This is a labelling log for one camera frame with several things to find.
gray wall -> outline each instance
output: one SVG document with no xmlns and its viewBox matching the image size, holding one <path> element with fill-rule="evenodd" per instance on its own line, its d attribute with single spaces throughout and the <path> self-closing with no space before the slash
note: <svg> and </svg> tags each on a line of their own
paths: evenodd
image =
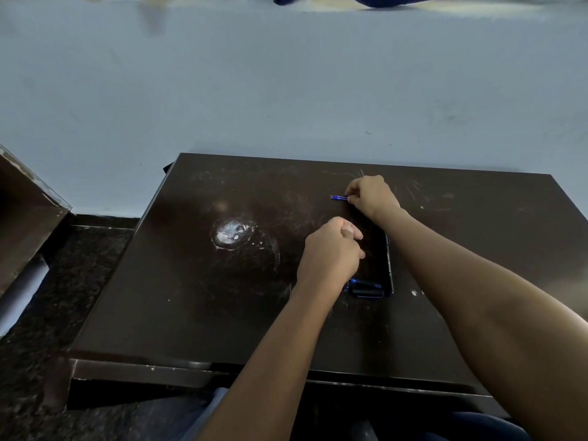
<svg viewBox="0 0 588 441">
<path fill-rule="evenodd" d="M 588 214 L 585 9 L 0 9 L 0 142 L 74 212 L 205 152 L 551 173 Z"/>
</svg>

person's left arm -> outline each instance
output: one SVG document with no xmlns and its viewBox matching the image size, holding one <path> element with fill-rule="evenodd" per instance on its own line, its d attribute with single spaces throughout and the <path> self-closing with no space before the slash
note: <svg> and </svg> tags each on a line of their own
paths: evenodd
<svg viewBox="0 0 588 441">
<path fill-rule="evenodd" d="M 320 329 L 357 271 L 363 236 L 335 217 L 306 239 L 298 282 L 198 441 L 288 440 Z"/>
</svg>

table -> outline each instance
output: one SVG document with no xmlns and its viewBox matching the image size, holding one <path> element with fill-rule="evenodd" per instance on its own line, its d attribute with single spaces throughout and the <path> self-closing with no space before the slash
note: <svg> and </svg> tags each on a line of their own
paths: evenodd
<svg viewBox="0 0 588 441">
<path fill-rule="evenodd" d="M 70 350 L 70 379 L 201 387 L 234 377 L 288 300 L 304 238 L 355 177 L 382 175 L 417 220 L 588 318 L 588 224 L 550 175 L 181 154 Z M 394 294 L 343 293 L 308 380 L 489 397 L 392 248 Z"/>
</svg>

person's left hand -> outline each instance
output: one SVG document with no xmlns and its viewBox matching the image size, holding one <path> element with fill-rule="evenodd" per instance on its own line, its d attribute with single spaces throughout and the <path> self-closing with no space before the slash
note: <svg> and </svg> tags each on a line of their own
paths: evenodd
<svg viewBox="0 0 588 441">
<path fill-rule="evenodd" d="M 355 241 L 364 236 L 346 219 L 336 216 L 306 237 L 298 266 L 298 283 L 305 290 L 334 295 L 357 272 L 365 252 Z"/>
</svg>

hand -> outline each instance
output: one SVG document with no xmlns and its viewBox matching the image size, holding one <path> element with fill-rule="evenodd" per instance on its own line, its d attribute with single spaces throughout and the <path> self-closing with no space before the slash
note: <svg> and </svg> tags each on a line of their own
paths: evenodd
<svg viewBox="0 0 588 441">
<path fill-rule="evenodd" d="M 336 300 L 366 255 L 355 241 L 363 234 L 340 216 L 306 237 L 298 266 L 297 289 L 328 294 Z"/>
<path fill-rule="evenodd" d="M 357 207 L 376 224 L 382 212 L 401 207 L 380 175 L 354 179 L 345 190 L 345 195 L 350 204 Z"/>
</svg>

